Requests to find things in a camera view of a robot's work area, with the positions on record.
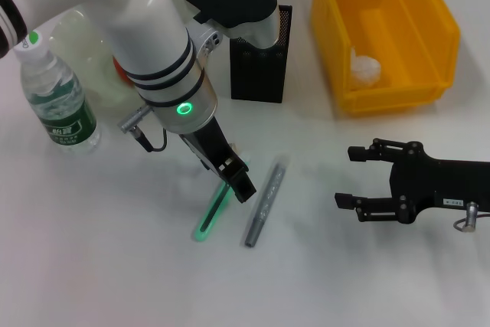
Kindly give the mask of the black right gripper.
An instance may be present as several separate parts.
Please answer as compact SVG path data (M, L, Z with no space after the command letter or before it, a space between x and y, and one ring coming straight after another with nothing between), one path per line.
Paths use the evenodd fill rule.
M489 212L489 163L434 159L419 142L373 139L367 147L350 146L352 162L391 162L393 198L363 198L336 193L339 209L352 210L360 222L396 221L412 224L430 208Z

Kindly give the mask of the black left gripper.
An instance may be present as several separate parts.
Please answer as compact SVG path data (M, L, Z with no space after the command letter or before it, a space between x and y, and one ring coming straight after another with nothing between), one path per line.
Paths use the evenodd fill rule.
M247 202L256 193L247 164L232 149L215 117L199 130L182 134L180 138L207 169L224 180L240 203Z

